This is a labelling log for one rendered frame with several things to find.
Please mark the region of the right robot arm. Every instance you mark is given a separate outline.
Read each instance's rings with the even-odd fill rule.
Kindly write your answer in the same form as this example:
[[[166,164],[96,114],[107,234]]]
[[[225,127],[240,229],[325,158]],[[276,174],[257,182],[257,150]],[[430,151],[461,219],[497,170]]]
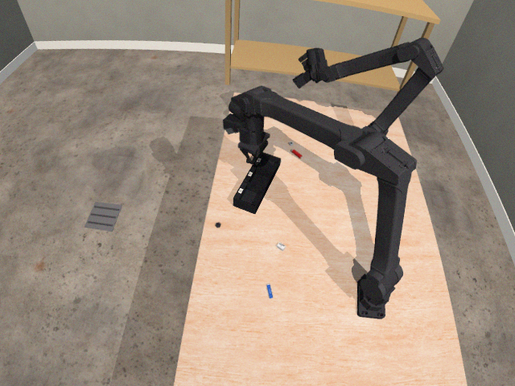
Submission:
[[[323,80],[328,83],[361,72],[367,72],[392,64],[404,63],[409,61],[408,59],[412,59],[418,66],[416,72],[406,82],[395,98],[391,100],[381,115],[375,119],[375,122],[371,122],[368,125],[369,128],[386,135],[389,131],[389,127],[395,120],[431,80],[444,69],[433,45],[428,39],[419,38],[411,43],[403,43],[402,45],[400,44],[381,51],[376,51],[353,60],[333,64],[335,66],[328,66],[322,48],[308,49],[308,64],[303,67],[305,72],[296,76],[293,82],[298,88],[301,88],[310,80]]]

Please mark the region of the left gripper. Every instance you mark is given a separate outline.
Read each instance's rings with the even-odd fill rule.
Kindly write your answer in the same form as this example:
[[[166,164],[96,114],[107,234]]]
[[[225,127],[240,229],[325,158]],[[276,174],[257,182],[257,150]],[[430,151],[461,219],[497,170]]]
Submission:
[[[246,127],[245,127],[245,129],[247,131],[249,131],[249,129],[247,129]],[[247,160],[252,165],[260,157],[263,150],[268,145],[268,141],[266,141],[266,140],[270,137],[270,134],[267,132],[264,132],[264,133],[263,132],[264,132],[264,127],[261,130],[258,130],[255,132],[249,131],[249,145],[247,145],[243,142],[238,143],[238,148],[244,154],[244,156],[246,156]],[[252,156],[253,156],[252,161],[251,161],[248,153],[252,154]]]

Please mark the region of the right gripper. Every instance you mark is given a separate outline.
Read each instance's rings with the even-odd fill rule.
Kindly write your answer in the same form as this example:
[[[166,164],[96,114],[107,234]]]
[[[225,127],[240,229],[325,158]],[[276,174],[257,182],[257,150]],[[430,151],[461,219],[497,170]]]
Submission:
[[[302,62],[303,61],[303,62]],[[307,62],[307,53],[305,53],[304,55],[302,55],[300,58],[299,58],[299,62],[301,63],[302,62],[302,65],[305,66],[308,64]],[[320,80],[317,80],[315,81],[316,83],[320,82]]]

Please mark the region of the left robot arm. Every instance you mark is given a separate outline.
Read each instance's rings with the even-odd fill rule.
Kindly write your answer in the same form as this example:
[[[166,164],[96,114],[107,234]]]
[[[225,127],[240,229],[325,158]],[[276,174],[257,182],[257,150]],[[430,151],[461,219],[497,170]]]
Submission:
[[[357,282],[357,315],[383,319],[385,304],[403,276],[398,251],[408,186],[417,160],[375,129],[344,124],[265,86],[231,97],[229,111],[223,128],[227,134],[239,133],[240,142],[249,145],[249,131],[261,130],[264,117],[270,117],[329,146],[335,160],[377,177],[374,253],[370,270]]]

